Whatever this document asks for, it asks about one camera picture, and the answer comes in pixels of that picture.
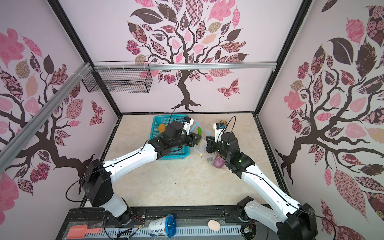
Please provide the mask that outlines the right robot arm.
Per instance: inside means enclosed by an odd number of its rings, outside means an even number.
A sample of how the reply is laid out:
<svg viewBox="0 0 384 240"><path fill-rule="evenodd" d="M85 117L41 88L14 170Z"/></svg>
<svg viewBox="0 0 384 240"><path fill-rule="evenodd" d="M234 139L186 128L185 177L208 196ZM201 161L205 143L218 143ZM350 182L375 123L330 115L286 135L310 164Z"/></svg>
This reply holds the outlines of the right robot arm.
<svg viewBox="0 0 384 240"><path fill-rule="evenodd" d="M273 232L281 240L313 240L318 234L314 209L300 204L275 185L246 154L241 152L233 133L206 137L208 153L218 154L227 168L245 183L253 187L268 203L263 206L251 200L242 208L249 219L255 220Z"/></svg>

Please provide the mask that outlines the clear zip top bag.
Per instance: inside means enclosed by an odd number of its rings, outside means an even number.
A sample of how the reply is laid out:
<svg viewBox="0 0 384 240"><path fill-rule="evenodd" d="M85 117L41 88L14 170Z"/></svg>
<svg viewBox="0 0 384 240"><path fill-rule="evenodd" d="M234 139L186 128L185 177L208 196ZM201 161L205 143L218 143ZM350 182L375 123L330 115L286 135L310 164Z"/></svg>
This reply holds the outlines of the clear zip top bag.
<svg viewBox="0 0 384 240"><path fill-rule="evenodd" d="M202 159L205 159L209 164L217 169L221 169L225 165L225 160L220 156L215 147L221 140L221 135L225 132L227 127L226 121L220 121L213 124L213 132L209 132L199 122L196 122L192 127L192 131L197 131L201 139L198 140L196 145L192 148Z"/></svg>

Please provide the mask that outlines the brown potato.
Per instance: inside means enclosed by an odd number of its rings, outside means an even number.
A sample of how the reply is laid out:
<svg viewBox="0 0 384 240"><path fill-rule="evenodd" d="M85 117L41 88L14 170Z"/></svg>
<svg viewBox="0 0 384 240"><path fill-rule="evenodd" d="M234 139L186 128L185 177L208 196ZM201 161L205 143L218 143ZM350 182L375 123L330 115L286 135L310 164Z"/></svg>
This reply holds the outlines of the brown potato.
<svg viewBox="0 0 384 240"><path fill-rule="evenodd" d="M165 132L166 132L166 129L167 129L167 126L166 126L165 124L160 124L160 125L158 126L159 134L165 133Z"/></svg>

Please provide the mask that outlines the teal plastic basket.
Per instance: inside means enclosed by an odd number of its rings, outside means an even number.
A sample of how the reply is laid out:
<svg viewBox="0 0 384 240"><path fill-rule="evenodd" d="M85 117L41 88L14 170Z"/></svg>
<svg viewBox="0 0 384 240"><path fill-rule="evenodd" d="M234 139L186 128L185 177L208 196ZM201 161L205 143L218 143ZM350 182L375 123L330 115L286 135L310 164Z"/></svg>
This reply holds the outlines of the teal plastic basket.
<svg viewBox="0 0 384 240"><path fill-rule="evenodd" d="M160 135L159 132L159 126L161 124L164 124L165 126L168 125L168 123L171 123L173 121L177 121L180 123L183 123L184 114L175 114L175 115L158 115L153 118L152 128L151 128L151 134L150 134L150 140L158 137ZM161 160L182 160L188 157L191 153L190 147L183 147L182 149L178 150L178 148L172 149L172 152L161 158Z"/></svg>

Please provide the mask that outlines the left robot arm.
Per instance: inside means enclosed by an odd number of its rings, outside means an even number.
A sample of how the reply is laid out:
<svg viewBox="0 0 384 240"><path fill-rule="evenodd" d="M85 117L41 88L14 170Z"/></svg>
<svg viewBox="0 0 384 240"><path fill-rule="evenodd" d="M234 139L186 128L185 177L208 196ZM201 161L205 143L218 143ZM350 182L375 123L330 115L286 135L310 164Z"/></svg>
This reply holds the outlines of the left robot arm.
<svg viewBox="0 0 384 240"><path fill-rule="evenodd" d="M190 132L193 124L194 120L189 117L183 122L174 121L166 126L164 133L131 153L104 163L91 161L80 180L91 206L104 208L116 218L127 213L129 206L114 192L113 183L132 170L171 154L176 148L194 147L201 135Z"/></svg>

